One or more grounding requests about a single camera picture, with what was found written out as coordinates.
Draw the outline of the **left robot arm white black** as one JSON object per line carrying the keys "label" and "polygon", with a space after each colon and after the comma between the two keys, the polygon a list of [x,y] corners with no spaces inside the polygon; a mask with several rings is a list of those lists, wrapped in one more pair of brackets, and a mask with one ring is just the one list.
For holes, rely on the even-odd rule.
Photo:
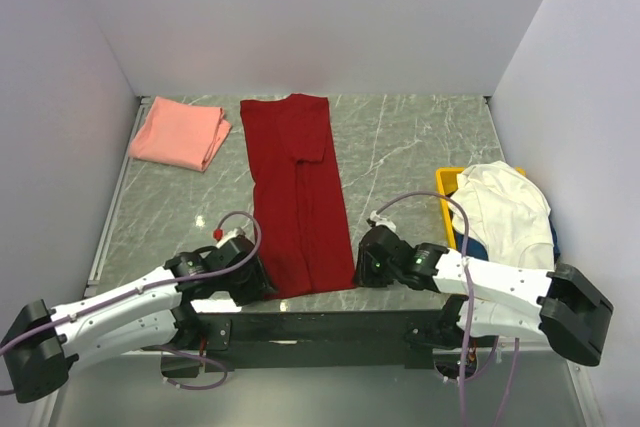
{"label": "left robot arm white black", "polygon": [[193,308],[217,292],[238,306],[275,293],[256,246],[236,236],[181,252],[141,278],[81,301],[25,305],[1,341],[11,388],[25,404],[62,387],[82,368],[148,347],[186,349],[205,336]]}

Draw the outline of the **red t shirt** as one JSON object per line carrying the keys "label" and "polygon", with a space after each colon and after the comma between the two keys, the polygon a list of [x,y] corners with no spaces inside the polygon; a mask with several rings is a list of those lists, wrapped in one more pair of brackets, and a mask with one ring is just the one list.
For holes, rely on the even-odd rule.
{"label": "red t shirt", "polygon": [[277,297],[353,288],[355,267],[325,97],[240,104],[259,255]]}

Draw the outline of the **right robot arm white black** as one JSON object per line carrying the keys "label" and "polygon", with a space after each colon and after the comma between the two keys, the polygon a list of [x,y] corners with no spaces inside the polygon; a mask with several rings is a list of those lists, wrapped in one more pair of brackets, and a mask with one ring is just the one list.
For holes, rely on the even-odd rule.
{"label": "right robot arm white black", "polygon": [[551,271],[471,258],[432,243],[411,246],[384,225],[372,227],[358,246],[357,285],[399,282],[413,290],[460,298],[459,311],[439,321],[444,342],[460,346],[471,336],[548,342],[574,363],[600,364],[614,307],[576,267]]}

